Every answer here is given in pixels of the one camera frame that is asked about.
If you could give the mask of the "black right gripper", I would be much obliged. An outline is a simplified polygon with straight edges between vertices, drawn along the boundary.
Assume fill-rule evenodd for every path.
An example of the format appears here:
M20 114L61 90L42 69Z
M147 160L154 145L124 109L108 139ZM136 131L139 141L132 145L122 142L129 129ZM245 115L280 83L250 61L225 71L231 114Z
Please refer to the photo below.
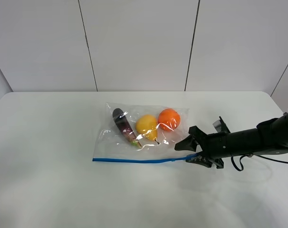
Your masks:
M189 135L182 141L175 144L176 151L197 152L197 146L200 146L199 156L193 156L185 161L187 163L198 164L206 168L216 165L217 169L224 168L223 158L230 156L228 151L226 134L215 133L207 135L197 126L192 126L188 131Z

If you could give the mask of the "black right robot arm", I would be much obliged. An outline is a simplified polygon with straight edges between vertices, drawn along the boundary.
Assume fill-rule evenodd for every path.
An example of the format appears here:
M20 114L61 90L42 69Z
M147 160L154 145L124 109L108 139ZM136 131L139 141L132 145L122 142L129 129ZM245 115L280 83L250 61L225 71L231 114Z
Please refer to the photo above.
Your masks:
M237 171L244 169L237 166L234 157L244 158L288 153L288 112L280 118L273 118L259 123L256 128L239 132L230 132L222 118L213 123L215 133L206 134L197 126L189 128L189 135L175 144L176 151L192 151L185 158L188 163L217 169L224 167L224 158L230 158Z

